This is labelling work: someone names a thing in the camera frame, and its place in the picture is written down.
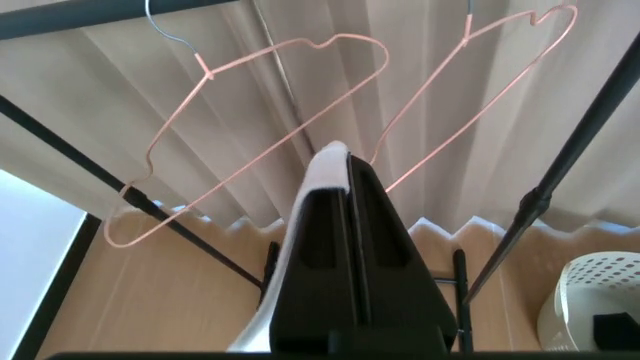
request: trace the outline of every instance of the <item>metal hook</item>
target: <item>metal hook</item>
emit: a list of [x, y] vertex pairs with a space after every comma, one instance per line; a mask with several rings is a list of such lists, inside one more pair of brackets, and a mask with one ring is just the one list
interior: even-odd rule
[[158, 25], [156, 25], [156, 22], [153, 21], [153, 18], [151, 18], [151, 11], [149, 11], [149, 1], [150, 0], [145, 0], [144, 1], [144, 10], [147, 13], [147, 19], [149, 19], [149, 22], [151, 23], [151, 25], [160, 33], [162, 34], [162, 36], [166, 37], [167, 39], [171, 39], [171, 40], [175, 40], [175, 41], [179, 41], [185, 45], [187, 45], [191, 51], [193, 51], [194, 54], [197, 54], [198, 52], [196, 51], [196, 48], [193, 47], [193, 45], [189, 44], [189, 42], [185, 39], [181, 39], [177, 36], [173, 36], [171, 34], [167, 34], [166, 32], [162, 31], [160, 29], [160, 27], [158, 27]]

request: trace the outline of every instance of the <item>curtain fold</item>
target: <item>curtain fold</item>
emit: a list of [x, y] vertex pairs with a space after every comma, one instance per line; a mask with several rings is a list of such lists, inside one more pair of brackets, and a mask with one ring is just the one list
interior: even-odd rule
[[[473, 27], [558, 3], [477, 1]], [[578, 20], [565, 41], [390, 193], [407, 226], [422, 216], [452, 232], [473, 215], [503, 226], [511, 220], [640, 30], [633, 0], [576, 5]], [[269, 38], [321, 42], [354, 32], [390, 51], [379, 78], [197, 212], [223, 227], [243, 216], [257, 226], [286, 220], [315, 151], [341, 140], [369, 159], [385, 125], [459, 40], [465, 15], [463, 0], [243, 0], [156, 16], [163, 29], [194, 44], [210, 68], [269, 46]], [[532, 28], [522, 19], [471, 42], [391, 132], [374, 166], [383, 184], [471, 118], [567, 21], [559, 13]], [[158, 143], [155, 174], [139, 188], [169, 207], [194, 200], [383, 61], [376, 47], [348, 39], [278, 56], [282, 74], [267, 55], [207, 83]], [[124, 182], [144, 174], [146, 146], [202, 76], [189, 49], [161, 37], [144, 18], [2, 41], [0, 69], [0, 93]], [[639, 96], [636, 86], [561, 183], [546, 221], [566, 227], [598, 217], [637, 225]], [[116, 203], [115, 191], [4, 116], [0, 128], [0, 168], [99, 217]]]

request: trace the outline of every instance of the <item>wire clothes hanger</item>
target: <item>wire clothes hanger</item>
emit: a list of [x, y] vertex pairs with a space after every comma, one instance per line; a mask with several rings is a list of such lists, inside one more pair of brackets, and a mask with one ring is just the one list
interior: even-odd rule
[[[540, 18], [537, 18], [536, 12], [534, 10], [524, 11], [524, 12], [520, 12], [520, 13], [511, 15], [511, 16], [507, 16], [507, 17], [502, 18], [502, 19], [500, 19], [498, 21], [495, 21], [495, 22], [493, 22], [493, 23], [491, 23], [491, 24], [489, 24], [489, 25], [487, 25], [487, 26], [485, 26], [485, 27], [483, 27], [483, 28], [481, 28], [479, 30], [471, 32], [472, 19], [473, 19], [472, 1], [471, 0], [468, 1], [468, 13], [467, 13], [467, 17], [466, 17], [466, 21], [465, 21], [465, 25], [464, 25], [464, 33], [463, 33], [462, 39], [460, 40], [458, 45], [451, 51], [451, 53], [435, 69], [435, 71], [429, 76], [429, 78], [422, 84], [422, 86], [416, 91], [416, 93], [411, 97], [411, 99], [404, 105], [404, 107], [402, 107], [402, 109], [396, 114], [396, 116], [394, 116], [394, 118], [385, 127], [385, 129], [383, 130], [380, 138], [378, 139], [378, 141], [376, 143], [373, 155], [372, 155], [371, 160], [370, 160], [370, 164], [373, 164], [376, 161], [377, 156], [378, 156], [379, 151], [380, 151], [380, 148], [381, 148], [384, 140], [389, 135], [389, 133], [392, 130], [392, 128], [400, 120], [400, 118], [405, 114], [405, 112], [409, 109], [409, 107], [417, 100], [417, 98], [424, 92], [424, 90], [433, 82], [433, 80], [442, 72], [442, 70], [451, 62], [451, 60], [458, 53], [460, 53], [460, 51], [464, 47], [466, 47], [466, 45], [470, 41], [472, 41], [473, 39], [479, 37], [480, 35], [488, 32], [490, 30], [493, 30], [493, 29], [495, 29], [495, 28], [497, 28], [497, 27], [499, 27], [501, 25], [504, 25], [507, 22], [510, 22], [512, 20], [516, 20], [516, 19], [519, 19], [519, 18], [522, 18], [522, 17], [529, 16], [530, 17], [531, 26], [536, 26], [536, 25], [542, 23], [543, 21], [545, 21], [545, 19], [547, 19], [552, 13], [560, 11], [560, 10], [571, 11], [571, 19], [570, 19], [568, 25], [566, 26], [565, 30], [562, 32], [562, 34], [551, 45], [549, 45], [538, 56], [536, 56], [533, 59], [533, 61], [531, 63], [529, 63], [529, 65], [527, 67], [525, 67], [509, 84], [507, 84], [507, 86], [505, 86], [495, 97], [493, 97], [464, 126], [462, 126], [451, 137], [449, 137], [446, 141], [444, 141], [442, 144], [440, 144], [436, 149], [434, 149], [431, 153], [429, 153], [427, 156], [425, 156], [422, 160], [420, 160], [416, 165], [414, 165], [411, 169], [409, 169], [409, 171], [404, 173], [396, 181], [394, 181], [390, 186], [388, 186], [386, 188], [387, 192], [393, 190], [404, 179], [406, 179], [409, 175], [411, 175], [413, 172], [415, 172], [425, 162], [429, 161], [436, 154], [438, 154], [440, 151], [442, 151], [442, 149], [444, 149], [453, 140], [455, 140], [457, 137], [459, 137], [464, 131], [466, 131], [469, 127], [471, 127], [471, 125], [473, 125], [482, 115], [484, 115], [489, 110], [489, 108], [491, 108], [491, 106], [493, 106], [502, 96], [504, 96], [505, 93], [507, 93], [520, 79], [522, 79], [522, 77], [524, 77], [524, 75], [526, 75], [537, 63], [539, 63], [540, 60], [544, 56], [546, 56], [553, 48], [555, 48], [566, 37], [566, 35], [571, 30], [571, 28], [574, 26], [575, 21], [576, 21], [576, 17], [578, 15], [578, 9], [575, 6], [573, 6], [573, 5], [558, 5], [558, 6], [555, 6], [555, 7], [551, 8], [551, 9], [549, 9]], [[250, 55], [247, 55], [247, 56], [242, 57], [240, 59], [234, 60], [234, 61], [232, 61], [232, 62], [230, 62], [230, 63], [228, 63], [226, 65], [222, 65], [222, 66], [220, 66], [220, 67], [218, 67], [216, 69], [209, 70], [209, 68], [207, 67], [206, 63], [202, 59], [202, 57], [196, 51], [195, 47], [193, 47], [189, 42], [187, 42], [184, 39], [181, 39], [181, 38], [175, 37], [173, 35], [167, 34], [166, 32], [162, 31], [155, 24], [155, 22], [153, 21], [153, 18], [151, 17], [151, 13], [149, 11], [149, 0], [145, 1], [145, 11], [146, 11], [146, 14], [147, 14], [147, 18], [151, 22], [152, 26], [158, 32], [160, 32], [163, 36], [165, 36], [165, 37], [167, 37], [169, 39], [184, 43], [185, 45], [187, 45], [193, 51], [194, 57], [196, 58], [196, 60], [198, 61], [198, 63], [200, 64], [200, 66], [202, 67], [202, 69], [204, 71], [204, 75], [203, 75], [202, 79], [197, 83], [195, 88], [188, 94], [188, 96], [180, 104], [180, 106], [178, 106], [178, 108], [169, 117], [167, 122], [160, 128], [160, 130], [156, 133], [155, 137], [151, 141], [149, 147], [147, 148], [147, 152], [145, 154], [145, 161], [147, 163], [147, 174], [142, 178], [139, 178], [139, 179], [136, 179], [136, 180], [133, 180], [133, 181], [129, 182], [120, 191], [120, 193], [119, 193], [120, 197], [122, 197], [126, 193], [126, 191], [130, 187], [132, 187], [134, 184], [139, 183], [141, 181], [144, 181], [144, 180], [148, 179], [149, 177], [151, 177], [151, 175], [153, 174], [153, 162], [151, 161], [151, 151], [153, 150], [154, 146], [158, 143], [158, 141], [160, 140], [160, 138], [162, 137], [164, 132], [176, 120], [177, 116], [185, 109], [185, 107], [189, 104], [189, 102], [198, 94], [200, 89], [202, 89], [202, 87], [206, 84], [207, 80], [213, 80], [216, 74], [218, 74], [220, 72], [223, 72], [223, 71], [226, 71], [228, 69], [231, 69], [231, 68], [233, 68], [235, 66], [244, 64], [244, 63], [249, 62], [249, 61], [251, 61], [251, 60], [253, 60], [253, 59], [257, 58], [257, 57], [260, 57], [262, 55], [268, 54], [270, 52], [273, 52], [275, 50], [278, 50], [278, 49], [286, 47], [286, 46], [296, 45], [296, 44], [305, 44], [305, 45], [310, 46], [310, 47], [312, 47], [314, 49], [323, 49], [323, 48], [331, 45], [334, 41], [336, 41], [338, 39], [355, 39], [355, 40], [366, 41], [366, 42], [372, 43], [374, 45], [377, 45], [384, 52], [385, 60], [384, 60], [383, 64], [378, 69], [376, 69], [375, 72], [373, 72], [367, 78], [362, 80], [358, 85], [356, 85], [355, 87], [351, 88], [349, 91], [347, 91], [346, 93], [344, 93], [343, 95], [341, 95], [340, 97], [335, 99], [327, 107], [325, 107], [324, 109], [320, 110], [314, 116], [312, 116], [311, 118], [306, 120], [304, 123], [302, 123], [299, 127], [294, 129], [293, 131], [291, 131], [289, 134], [284, 136], [282, 139], [280, 139], [275, 144], [271, 145], [268, 149], [266, 149], [264, 152], [262, 152], [256, 158], [254, 158], [253, 160], [249, 161], [246, 165], [244, 165], [243, 167], [241, 167], [240, 169], [235, 171], [231, 176], [227, 177], [226, 179], [224, 179], [223, 181], [218, 183], [216, 186], [214, 186], [212, 189], [210, 189], [205, 194], [200, 196], [198, 199], [196, 199], [195, 201], [193, 201], [189, 205], [185, 206], [180, 211], [177, 211], [176, 213], [174, 213], [172, 216], [170, 216], [169, 218], [167, 218], [163, 222], [157, 224], [155, 227], [149, 229], [144, 234], [138, 236], [136, 239], [131, 240], [130, 242], [125, 243], [125, 244], [118, 244], [118, 243], [113, 241], [113, 239], [111, 238], [110, 233], [109, 233], [110, 226], [111, 226], [111, 219], [112, 219], [112, 217], [114, 216], [114, 213], [115, 213], [115, 209], [112, 210], [111, 213], [109, 214], [109, 216], [107, 217], [106, 222], [105, 222], [104, 235], [105, 235], [105, 239], [107, 240], [107, 242], [109, 244], [111, 244], [112, 246], [116, 247], [116, 248], [126, 248], [126, 247], [129, 247], [129, 246], [132, 246], [132, 245], [135, 245], [135, 244], [139, 243], [140, 241], [144, 240], [145, 238], [147, 238], [148, 236], [153, 234], [155, 231], [157, 231], [158, 229], [160, 229], [161, 227], [166, 225], [171, 220], [173, 220], [176, 217], [182, 215], [183, 213], [189, 211], [196, 204], [198, 204], [199, 202], [201, 202], [202, 200], [204, 200], [205, 198], [207, 198], [208, 196], [210, 196], [211, 194], [213, 194], [214, 192], [216, 192], [220, 188], [224, 187], [227, 183], [229, 183], [231, 180], [235, 179], [237, 176], [241, 175], [243, 172], [248, 170], [251, 166], [253, 166], [255, 163], [257, 163], [260, 159], [264, 158], [270, 152], [272, 152], [273, 150], [278, 148], [280, 145], [285, 143], [287, 140], [291, 139], [297, 133], [302, 131], [304, 128], [309, 126], [312, 122], [314, 122], [315, 120], [320, 118], [322, 115], [327, 113], [329, 110], [333, 109], [336, 105], [338, 105], [340, 102], [345, 100], [347, 97], [349, 97], [355, 91], [359, 90], [364, 85], [369, 83], [371, 80], [373, 80], [375, 77], [377, 77], [384, 70], [384, 68], [387, 66], [387, 64], [389, 63], [389, 51], [387, 50], [387, 48], [384, 46], [384, 44], [382, 42], [380, 42], [380, 41], [378, 41], [378, 40], [376, 40], [374, 38], [371, 38], [371, 37], [368, 37], [368, 36], [364, 36], [364, 35], [340, 33], [340, 34], [336, 34], [336, 35], [332, 36], [329, 40], [327, 40], [325, 42], [322, 42], [320, 44], [315, 44], [314, 42], [312, 42], [311, 40], [306, 39], [306, 38], [297, 38], [297, 39], [283, 41], [283, 42], [281, 42], [279, 44], [267, 47], [265, 49], [262, 49], [262, 50], [259, 50], [259, 51], [255, 52], [253, 54], [250, 54]]]

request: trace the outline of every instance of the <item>garment rack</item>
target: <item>garment rack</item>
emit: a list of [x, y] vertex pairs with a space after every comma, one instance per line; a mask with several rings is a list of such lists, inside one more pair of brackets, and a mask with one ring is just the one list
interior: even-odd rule
[[[154, 0], [153, 6], [154, 13], [158, 14], [230, 1], [232, 0]], [[145, 16], [144, 0], [111, 0], [109, 2], [76, 0], [36, 6], [0, 14], [0, 40], [77, 29], [143, 16]], [[636, 36], [611, 73], [539, 185], [522, 198], [511, 226], [509, 226], [502, 241], [485, 264], [471, 289], [467, 292], [466, 265], [462, 251], [456, 251], [454, 254], [455, 276], [453, 279], [434, 278], [438, 283], [456, 286], [460, 346], [463, 352], [473, 351], [470, 301], [502, 263], [524, 231], [549, 208], [553, 190], [562, 181], [639, 78], [640, 34]], [[3, 96], [0, 96], [0, 112], [114, 190], [120, 191], [124, 187], [122, 181]], [[131, 188], [127, 191], [124, 199], [132, 206], [160, 221], [168, 217], [167, 213], [136, 188]], [[273, 272], [273, 264], [277, 259], [277, 244], [270, 246], [265, 266], [265, 281], [261, 282], [177, 221], [171, 221], [168, 226], [252, 284], [260, 287], [263, 292], [266, 290], [268, 280]]]

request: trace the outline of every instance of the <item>laundry basket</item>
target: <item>laundry basket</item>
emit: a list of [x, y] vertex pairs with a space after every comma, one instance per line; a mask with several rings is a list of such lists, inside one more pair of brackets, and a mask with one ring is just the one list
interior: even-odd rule
[[640, 254], [600, 252], [572, 260], [538, 316], [547, 351], [597, 350], [593, 315], [627, 312], [640, 320]]

